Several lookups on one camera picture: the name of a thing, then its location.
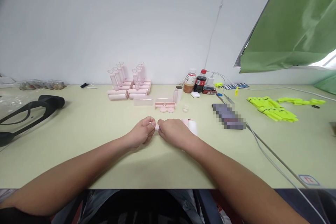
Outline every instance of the neon yellow item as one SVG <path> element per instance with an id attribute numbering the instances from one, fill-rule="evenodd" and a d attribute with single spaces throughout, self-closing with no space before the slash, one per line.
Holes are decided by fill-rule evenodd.
<path id="1" fill-rule="evenodd" d="M 252 103 L 259 112 L 267 115 L 269 118 L 271 118 L 274 121 L 289 121 L 289 122 L 295 122 L 298 121 L 296 118 L 296 115 L 293 113 L 287 111 L 284 107 L 281 107 L 279 103 L 276 101 L 273 101 L 270 97 L 249 97 L 247 100 Z M 295 98 L 280 98 L 281 102 L 284 101 L 292 101 L 296 102 L 298 104 L 306 104 L 307 101 L 303 101 L 302 99 L 295 99 Z"/>
<path id="2" fill-rule="evenodd" d="M 324 101 L 324 100 L 317 100 L 317 99 L 311 99 L 310 101 L 305 101 L 305 100 L 302 100 L 300 98 L 288 98 L 288 97 L 284 97 L 284 98 L 279 98 L 278 102 L 279 103 L 282 103 L 282 102 L 291 102 L 294 105 L 317 105 L 317 104 L 323 104 L 326 101 Z"/>

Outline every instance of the wrist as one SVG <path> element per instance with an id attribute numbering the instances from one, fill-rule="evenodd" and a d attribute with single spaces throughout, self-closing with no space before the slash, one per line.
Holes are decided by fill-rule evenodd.
<path id="1" fill-rule="evenodd" d="M 127 135 L 117 138 L 113 140 L 112 142 L 116 142 L 120 151 L 123 151 L 125 153 L 131 151 L 132 149 L 132 143 L 130 141 L 130 138 Z"/>
<path id="2" fill-rule="evenodd" d="M 182 147 L 182 150 L 191 155 L 199 149 L 199 146 L 202 144 L 202 142 L 202 139 L 200 139 L 198 136 L 193 135 L 189 139 L 189 141 L 186 141 L 185 145 Z"/>

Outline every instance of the small package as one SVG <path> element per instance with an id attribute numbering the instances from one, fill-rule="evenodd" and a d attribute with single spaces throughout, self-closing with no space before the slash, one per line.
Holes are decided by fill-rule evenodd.
<path id="1" fill-rule="evenodd" d="M 202 93 L 205 95 L 217 95 L 216 90 L 203 90 Z"/>

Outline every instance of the bottle label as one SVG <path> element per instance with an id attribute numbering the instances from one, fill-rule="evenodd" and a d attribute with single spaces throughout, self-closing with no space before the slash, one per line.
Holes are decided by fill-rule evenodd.
<path id="1" fill-rule="evenodd" d="M 195 84 L 195 80 L 196 80 L 196 74 L 190 74 L 188 73 L 187 76 L 185 77 L 185 84 L 188 85 L 194 85 Z"/>
<path id="2" fill-rule="evenodd" d="M 205 85 L 205 80 L 197 80 L 196 85 L 204 86 Z"/>

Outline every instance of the sticker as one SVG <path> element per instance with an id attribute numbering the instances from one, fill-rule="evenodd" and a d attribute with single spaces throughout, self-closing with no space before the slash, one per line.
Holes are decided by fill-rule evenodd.
<path id="1" fill-rule="evenodd" d="M 192 85 L 195 84 L 195 80 L 196 80 L 196 74 L 188 73 L 187 76 L 185 77 L 184 83 Z"/>
<path id="2" fill-rule="evenodd" d="M 205 85 L 205 80 L 197 80 L 196 85 L 204 86 Z"/>
<path id="3" fill-rule="evenodd" d="M 314 179 L 312 176 L 310 175 L 299 175 L 299 178 L 307 185 L 311 185 L 311 186 L 319 186 L 320 183 L 317 182 L 316 179 Z"/>

